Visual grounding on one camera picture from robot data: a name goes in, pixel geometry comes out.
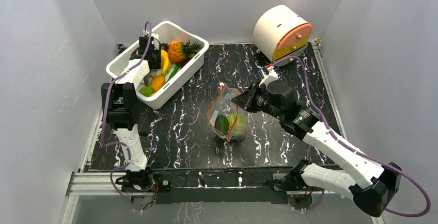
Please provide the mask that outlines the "grey toy fish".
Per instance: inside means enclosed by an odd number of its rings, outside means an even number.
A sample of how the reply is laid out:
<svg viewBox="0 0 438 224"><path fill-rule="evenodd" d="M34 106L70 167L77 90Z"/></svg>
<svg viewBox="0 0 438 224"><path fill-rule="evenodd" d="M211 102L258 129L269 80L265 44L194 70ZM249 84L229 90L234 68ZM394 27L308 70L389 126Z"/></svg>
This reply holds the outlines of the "grey toy fish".
<svg viewBox="0 0 438 224"><path fill-rule="evenodd" d="M150 86L152 80L157 76L161 75L161 69L152 69L150 72L143 78L143 82L145 86Z"/></svg>

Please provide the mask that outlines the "clear zip bag orange zipper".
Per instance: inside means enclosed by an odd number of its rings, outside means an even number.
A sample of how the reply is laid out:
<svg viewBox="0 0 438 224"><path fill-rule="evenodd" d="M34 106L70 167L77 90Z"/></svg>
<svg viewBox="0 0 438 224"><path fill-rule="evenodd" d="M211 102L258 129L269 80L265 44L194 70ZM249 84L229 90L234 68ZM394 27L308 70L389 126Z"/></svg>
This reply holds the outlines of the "clear zip bag orange zipper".
<svg viewBox="0 0 438 224"><path fill-rule="evenodd" d="M245 137L245 134L240 137L232 137L229 133L227 135L223 135L214 127L214 123L218 115L224 115L227 117L230 114L234 114L235 116L237 116L237 113L241 113L243 116L246 117L248 126L247 112L240 109L236 104L232 103L231 101L232 98L240 94L241 93L238 89L230 88L227 84L221 82L220 92L208 108L209 127L219 138L222 138L227 142L230 142L232 140L242 140Z"/></svg>

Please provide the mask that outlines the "light green toy cabbage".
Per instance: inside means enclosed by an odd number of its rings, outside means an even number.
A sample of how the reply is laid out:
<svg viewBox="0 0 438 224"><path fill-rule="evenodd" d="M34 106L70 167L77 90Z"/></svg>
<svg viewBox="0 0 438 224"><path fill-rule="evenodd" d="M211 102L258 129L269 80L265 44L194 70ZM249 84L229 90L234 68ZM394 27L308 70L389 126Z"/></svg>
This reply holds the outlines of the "light green toy cabbage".
<svg viewBox="0 0 438 224"><path fill-rule="evenodd" d="M237 113L237 116L230 114L227 116L229 123L229 134L232 137L240 137L246 133L247 119L241 113Z"/></svg>

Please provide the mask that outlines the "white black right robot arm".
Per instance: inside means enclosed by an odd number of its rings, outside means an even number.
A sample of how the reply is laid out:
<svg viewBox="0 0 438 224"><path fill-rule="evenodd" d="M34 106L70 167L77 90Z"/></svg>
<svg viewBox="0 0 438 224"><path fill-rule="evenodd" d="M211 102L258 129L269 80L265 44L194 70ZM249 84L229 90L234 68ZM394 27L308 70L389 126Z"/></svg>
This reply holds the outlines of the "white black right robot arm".
<svg viewBox="0 0 438 224"><path fill-rule="evenodd" d="M320 115L301 105L285 81L254 82L232 102L249 113L261 111L277 118L287 133L317 148L341 167L341 170L327 169L303 159L283 178L274 176L267 181L274 190L322 188L351 199L373 217L382 215L398 191L399 173L360 156L356 149L347 149L346 140L333 138Z"/></svg>

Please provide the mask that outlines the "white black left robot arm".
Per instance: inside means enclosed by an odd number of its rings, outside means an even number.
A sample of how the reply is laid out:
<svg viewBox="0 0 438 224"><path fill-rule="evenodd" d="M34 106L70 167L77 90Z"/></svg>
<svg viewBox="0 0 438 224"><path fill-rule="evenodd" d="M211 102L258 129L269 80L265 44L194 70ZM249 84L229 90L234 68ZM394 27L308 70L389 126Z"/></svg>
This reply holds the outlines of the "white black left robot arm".
<svg viewBox="0 0 438 224"><path fill-rule="evenodd" d="M104 131L108 124L116 134L117 140L105 143L102 134L99 143L102 147L120 147L124 155L121 169L126 174L117 178L115 184L132 191L151 192L155 185L140 141L138 124L142 102L137 97L137 87L150 71L146 56L152 45L151 39L147 39L141 57L130 60L119 76L101 86L102 130Z"/></svg>

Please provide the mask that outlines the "dark green toy avocado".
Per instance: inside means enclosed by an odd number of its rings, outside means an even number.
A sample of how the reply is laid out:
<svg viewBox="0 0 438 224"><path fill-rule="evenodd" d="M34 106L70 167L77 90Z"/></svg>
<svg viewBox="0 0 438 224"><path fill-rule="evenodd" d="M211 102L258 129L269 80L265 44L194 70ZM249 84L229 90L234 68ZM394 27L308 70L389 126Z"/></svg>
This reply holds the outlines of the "dark green toy avocado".
<svg viewBox="0 0 438 224"><path fill-rule="evenodd" d="M214 127L221 132L223 135L227 135L229 132L229 121L228 118L224 115L218 115Z"/></svg>

